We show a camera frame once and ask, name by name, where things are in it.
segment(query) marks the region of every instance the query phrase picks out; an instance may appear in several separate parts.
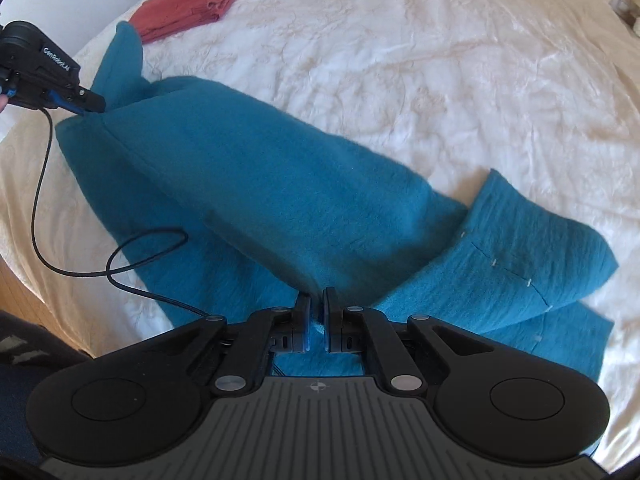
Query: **blue towel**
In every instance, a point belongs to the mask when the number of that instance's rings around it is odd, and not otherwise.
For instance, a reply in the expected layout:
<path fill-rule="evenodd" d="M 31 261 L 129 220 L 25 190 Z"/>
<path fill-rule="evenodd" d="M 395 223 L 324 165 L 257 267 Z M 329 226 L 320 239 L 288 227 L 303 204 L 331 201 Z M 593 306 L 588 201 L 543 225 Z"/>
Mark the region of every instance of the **blue towel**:
<path fill-rule="evenodd" d="M 118 242 L 181 226 L 184 248 L 138 270 L 149 290 L 244 320 L 317 299 L 391 320 L 425 312 L 597 378 L 612 324 L 580 298 L 617 263 L 591 228 L 549 213 L 492 171 L 468 210 L 421 176 L 222 84 L 144 80 L 134 29 L 118 25 L 92 90 L 104 114 L 60 123 L 58 142 Z M 167 246 L 130 246 L 129 261 Z M 193 316 L 162 305 L 174 325 Z M 353 356 L 282 356 L 287 374 L 349 374 Z"/>

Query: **metal screw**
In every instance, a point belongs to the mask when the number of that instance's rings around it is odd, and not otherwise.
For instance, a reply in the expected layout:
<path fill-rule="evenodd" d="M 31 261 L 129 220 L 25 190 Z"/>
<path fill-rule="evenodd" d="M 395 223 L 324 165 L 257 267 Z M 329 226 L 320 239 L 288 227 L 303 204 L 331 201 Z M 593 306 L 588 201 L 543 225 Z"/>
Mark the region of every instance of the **metal screw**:
<path fill-rule="evenodd" d="M 397 375 L 391 379 L 391 385 L 396 390 L 403 392 L 412 392 L 422 386 L 422 381 L 415 375 Z"/>
<path fill-rule="evenodd" d="M 236 392 L 246 386 L 246 381 L 238 375 L 223 375 L 216 379 L 216 388 L 223 392 Z"/>

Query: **circular pad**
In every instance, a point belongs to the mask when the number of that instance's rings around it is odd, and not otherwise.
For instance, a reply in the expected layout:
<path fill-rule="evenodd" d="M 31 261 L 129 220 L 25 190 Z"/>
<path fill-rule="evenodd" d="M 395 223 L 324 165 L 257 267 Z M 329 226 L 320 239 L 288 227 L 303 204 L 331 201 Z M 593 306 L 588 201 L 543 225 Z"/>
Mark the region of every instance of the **circular pad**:
<path fill-rule="evenodd" d="M 492 404 L 503 414 L 520 420 L 543 420 L 562 410 L 564 396 L 539 379 L 507 379 L 491 390 Z"/>
<path fill-rule="evenodd" d="M 145 403 L 145 389 L 125 379 L 100 379 L 80 388 L 71 400 L 78 415 L 90 420 L 120 420 Z"/>

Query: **folded red cloth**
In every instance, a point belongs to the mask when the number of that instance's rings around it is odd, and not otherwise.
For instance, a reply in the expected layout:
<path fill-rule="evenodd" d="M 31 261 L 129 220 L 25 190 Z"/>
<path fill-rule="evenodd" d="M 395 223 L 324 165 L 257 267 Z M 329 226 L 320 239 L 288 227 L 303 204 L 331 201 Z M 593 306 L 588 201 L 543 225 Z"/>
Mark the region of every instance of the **folded red cloth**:
<path fill-rule="evenodd" d="M 142 43 L 219 20 L 235 0 L 147 0 L 129 23 Z"/>

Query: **bed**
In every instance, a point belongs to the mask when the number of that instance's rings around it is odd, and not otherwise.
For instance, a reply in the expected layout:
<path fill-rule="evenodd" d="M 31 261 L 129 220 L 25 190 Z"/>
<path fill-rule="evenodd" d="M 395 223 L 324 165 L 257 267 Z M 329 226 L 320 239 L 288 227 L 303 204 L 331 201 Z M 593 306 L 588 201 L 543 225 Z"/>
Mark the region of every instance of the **bed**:
<path fill-rule="evenodd" d="M 116 22 L 77 56 L 83 85 Z M 496 168 L 530 200 L 597 229 L 620 269 L 586 299 L 615 322 L 600 376 L 611 419 L 595 459 L 611 470 L 640 453 L 640 43 L 604 0 L 237 0 L 220 22 L 144 56 L 148 79 L 218 80 L 467 205 Z M 46 126 L 26 112 L 0 142 L 2 257 L 91 354 L 171 329 L 154 302 L 37 260 L 30 216 Z M 116 244 L 56 144 L 38 214 L 53 264 L 104 269 Z M 142 286 L 133 272 L 121 281 Z"/>

